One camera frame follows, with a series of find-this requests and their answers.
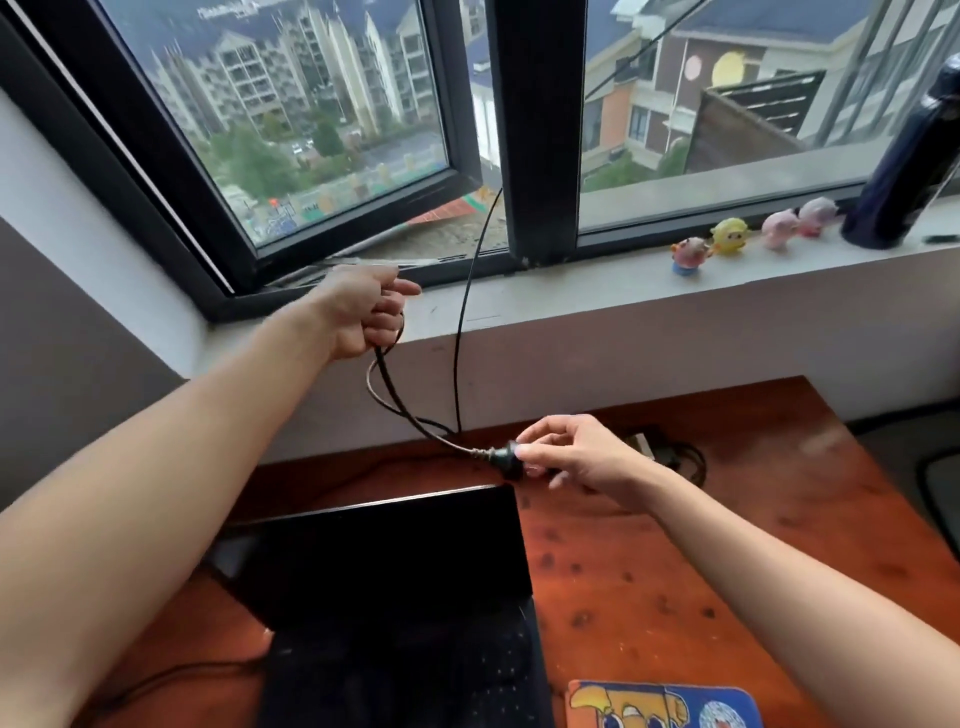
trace toy figurine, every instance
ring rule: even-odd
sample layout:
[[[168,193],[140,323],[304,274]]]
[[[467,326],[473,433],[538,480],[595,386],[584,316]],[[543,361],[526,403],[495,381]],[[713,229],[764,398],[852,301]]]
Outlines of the toy figurine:
[[[774,212],[763,221],[763,247],[770,251],[786,249],[786,241],[797,234],[800,219],[792,209]]]
[[[673,251],[673,272],[678,276],[692,276],[704,264],[713,250],[702,237],[688,237],[670,246]]]
[[[739,253],[740,249],[747,244],[747,233],[750,228],[738,217],[729,217],[717,223],[717,226],[710,231],[713,235],[713,246],[711,249],[720,255],[732,255]]]
[[[800,208],[800,226],[797,232],[803,237],[820,237],[824,226],[837,219],[837,204],[826,197],[810,200]]]

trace desk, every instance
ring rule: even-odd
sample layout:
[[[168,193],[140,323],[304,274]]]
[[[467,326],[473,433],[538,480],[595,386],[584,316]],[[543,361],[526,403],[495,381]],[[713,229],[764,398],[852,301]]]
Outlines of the desk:
[[[805,379],[597,415],[624,432],[658,423],[670,437],[696,444],[709,463],[711,495],[960,642],[960,567]],[[500,445],[517,432],[519,425],[496,427],[468,439]],[[418,459],[396,461],[405,456]],[[348,478],[348,485],[333,487]],[[235,516],[495,481],[485,465],[410,443],[261,468]],[[602,496],[548,493],[533,483],[519,486],[517,502],[558,728],[564,728],[566,684],[577,678],[732,685],[753,695],[768,728],[829,725],[649,518],[626,514]],[[102,691],[176,663],[253,656],[268,640],[215,584],[196,575]],[[250,726],[259,685],[256,677],[175,683],[101,725]]]

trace black laptop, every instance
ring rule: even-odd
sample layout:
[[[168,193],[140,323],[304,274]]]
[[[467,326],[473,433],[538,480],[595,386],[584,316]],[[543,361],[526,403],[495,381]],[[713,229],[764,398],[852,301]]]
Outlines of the black laptop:
[[[553,728],[511,486],[230,526],[206,562],[275,633],[258,728]]]

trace dark blue bottle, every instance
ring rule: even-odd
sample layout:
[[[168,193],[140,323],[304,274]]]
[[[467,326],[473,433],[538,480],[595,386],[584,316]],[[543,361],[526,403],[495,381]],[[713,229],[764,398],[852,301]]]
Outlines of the dark blue bottle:
[[[949,182],[960,158],[960,54],[910,111],[840,234],[861,248],[897,247],[924,208]]]

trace power cord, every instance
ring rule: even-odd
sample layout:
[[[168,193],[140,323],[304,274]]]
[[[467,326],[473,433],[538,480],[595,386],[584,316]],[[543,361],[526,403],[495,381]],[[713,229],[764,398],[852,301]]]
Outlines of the power cord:
[[[643,54],[647,53],[651,48],[656,48],[656,47],[657,47],[657,43],[659,43],[661,40],[663,40],[670,31],[672,31],[674,28],[676,28],[678,25],[680,25],[682,22],[684,22],[687,18],[689,18],[689,17],[690,17],[691,15],[693,15],[695,12],[697,12],[698,10],[700,10],[700,9],[701,9],[704,5],[706,5],[709,1],[710,1],[710,0],[698,0],[698,2],[694,3],[693,5],[691,5],[685,12],[681,13],[680,17],[678,17],[676,20],[674,20],[672,23],[670,23],[670,25],[668,25],[666,28],[664,28],[662,33],[660,33],[657,37],[655,37],[655,38],[653,38],[652,40],[650,40],[646,45],[644,45],[642,48],[640,48],[640,50],[638,50],[638,51],[637,51],[636,53],[634,53],[632,56],[630,56],[629,58],[627,58],[627,63],[628,63],[628,64],[629,64],[629,63],[633,63],[633,62],[636,61],[636,59],[638,59],[640,56],[642,56]],[[592,90],[590,93],[588,93],[587,96],[584,97],[584,101],[589,101],[589,100],[590,100],[590,97],[593,96],[593,94],[595,94],[597,91],[599,91],[601,88],[603,88],[603,87],[604,87],[612,78],[614,78],[614,77],[616,76],[616,74],[619,73],[619,72],[620,72],[619,69],[613,71],[607,78],[605,78],[603,81],[601,81],[599,84],[597,84],[597,85],[593,88],[593,90]]]
[[[431,440],[435,440],[436,442],[441,443],[448,448],[455,449],[467,457],[476,458],[478,460],[486,460],[491,465],[494,465],[496,468],[498,468],[503,473],[504,477],[511,480],[516,480],[523,475],[523,464],[516,458],[516,455],[514,454],[516,443],[513,440],[507,443],[507,445],[505,445],[503,448],[465,448],[464,446],[450,442],[445,437],[442,437],[441,435],[438,435],[437,433],[431,432],[429,429],[427,429],[428,426],[435,427],[443,431],[447,436],[453,436],[454,434],[460,434],[463,432],[463,423],[460,417],[460,340],[463,336],[464,317],[467,312],[467,298],[470,293],[470,285],[473,282],[473,272],[476,268],[477,258],[480,256],[480,249],[483,247],[484,237],[487,235],[487,228],[490,225],[491,218],[493,217],[493,210],[496,208],[496,204],[499,202],[500,195],[502,193],[503,188],[501,187],[497,191],[496,197],[493,198],[490,209],[487,211],[487,219],[484,221],[483,229],[480,230],[480,236],[477,238],[477,246],[473,251],[473,260],[470,262],[470,269],[467,274],[467,285],[464,288],[464,299],[460,306],[460,320],[457,323],[457,335],[454,339],[453,345],[453,399],[457,412],[457,432],[454,433],[449,427],[441,423],[417,417],[403,403],[403,400],[396,391],[394,381],[390,376],[390,370],[387,368],[386,356],[393,349],[393,347],[396,346],[396,342],[394,342],[393,345],[388,347],[386,350],[383,350],[380,347],[373,348],[374,360],[367,369],[367,391],[370,392],[371,396],[378,404],[390,410],[394,414],[406,418],[407,421],[414,427],[414,429],[423,436]],[[397,333],[397,341],[399,341],[401,333],[402,330]],[[394,403],[393,406],[380,397],[373,389],[371,374],[374,366],[380,371],[380,377],[383,379],[383,384],[387,388],[387,393],[390,395],[390,399]]]
[[[126,708],[134,700],[153,692],[157,688],[174,680],[189,677],[236,677],[239,675],[254,675],[264,668],[267,662],[266,655],[254,657],[250,660],[211,661],[174,665],[165,670],[156,672],[143,680],[133,683],[122,691],[89,704],[73,722],[73,728],[88,728],[97,721]]]

